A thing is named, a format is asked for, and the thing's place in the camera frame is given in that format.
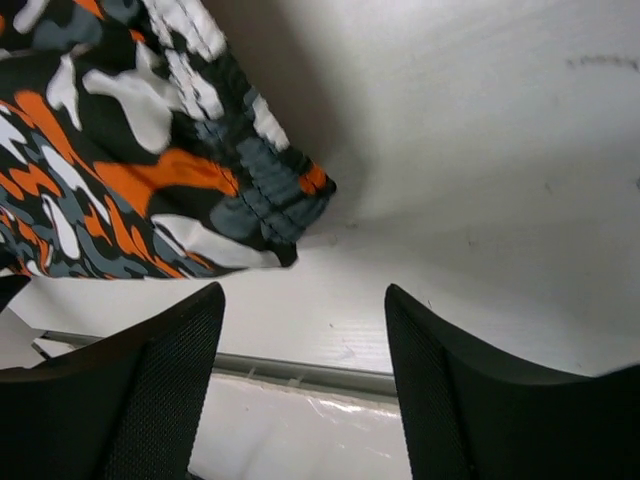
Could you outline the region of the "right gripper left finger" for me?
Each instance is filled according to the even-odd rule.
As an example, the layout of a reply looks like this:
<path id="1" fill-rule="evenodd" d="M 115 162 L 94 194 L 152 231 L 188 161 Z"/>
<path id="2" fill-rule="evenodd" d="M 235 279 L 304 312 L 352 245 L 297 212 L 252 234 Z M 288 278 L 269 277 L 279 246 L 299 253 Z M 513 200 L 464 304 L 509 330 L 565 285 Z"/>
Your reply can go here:
<path id="1" fill-rule="evenodd" d="M 211 283 L 78 350 L 2 370 L 2 478 L 188 478 L 224 309 Z"/>

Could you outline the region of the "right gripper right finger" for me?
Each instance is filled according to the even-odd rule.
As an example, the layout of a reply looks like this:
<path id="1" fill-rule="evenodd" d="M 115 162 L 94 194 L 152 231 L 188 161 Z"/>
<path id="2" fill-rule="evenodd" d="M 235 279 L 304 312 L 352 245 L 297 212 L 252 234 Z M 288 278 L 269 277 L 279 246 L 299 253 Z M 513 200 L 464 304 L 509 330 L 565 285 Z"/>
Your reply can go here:
<path id="1" fill-rule="evenodd" d="M 635 479 L 639 369 L 596 377 L 507 353 L 396 285 L 387 336 L 416 479 Z"/>

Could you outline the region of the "orange camouflage shorts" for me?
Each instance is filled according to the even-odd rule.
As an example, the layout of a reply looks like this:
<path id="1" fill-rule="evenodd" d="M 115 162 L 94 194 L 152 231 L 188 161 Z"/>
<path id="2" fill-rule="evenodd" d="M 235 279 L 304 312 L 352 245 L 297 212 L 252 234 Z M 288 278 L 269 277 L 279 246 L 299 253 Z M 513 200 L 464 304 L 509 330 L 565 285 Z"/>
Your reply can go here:
<path id="1" fill-rule="evenodd" d="M 335 189 L 202 2 L 2 3 L 3 272 L 283 268 Z"/>

